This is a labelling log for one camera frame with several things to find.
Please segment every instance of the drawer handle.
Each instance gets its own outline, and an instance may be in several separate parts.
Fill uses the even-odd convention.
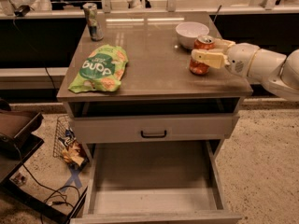
[[[143,138],[165,138],[167,136],[167,131],[164,131],[164,134],[144,134],[141,131],[141,137]]]

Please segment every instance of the metal cabinet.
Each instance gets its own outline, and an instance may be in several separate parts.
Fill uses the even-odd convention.
[[[225,205],[215,158],[252,90],[224,68],[189,72],[190,51],[175,32],[182,21],[199,21],[220,37],[208,15],[100,14],[99,21],[105,38],[94,43],[85,30],[57,96],[79,142],[95,144],[83,214],[71,223],[236,223],[241,216]],[[120,89],[69,91],[86,57],[104,44],[127,51]]]

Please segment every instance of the open drawer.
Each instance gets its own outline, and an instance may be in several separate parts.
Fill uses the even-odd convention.
[[[97,145],[82,217],[72,224],[231,224],[208,141]]]

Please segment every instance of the green chip bag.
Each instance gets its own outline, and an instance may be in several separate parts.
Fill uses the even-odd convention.
[[[121,85],[127,63],[127,54],[123,48],[104,45],[86,59],[68,89],[74,93],[115,91]]]

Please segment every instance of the cabinet top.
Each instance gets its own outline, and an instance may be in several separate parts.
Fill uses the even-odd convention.
[[[190,72],[191,51],[177,39],[176,26],[197,21],[209,27],[209,34],[221,37],[205,12],[98,13],[104,38],[91,41],[86,27],[57,98],[61,102],[92,102],[144,99],[188,99],[196,97],[241,97],[251,95],[245,78],[225,68],[210,68],[204,76]],[[129,63],[117,91],[73,93],[68,86],[86,58],[97,48],[109,44],[126,50]]]

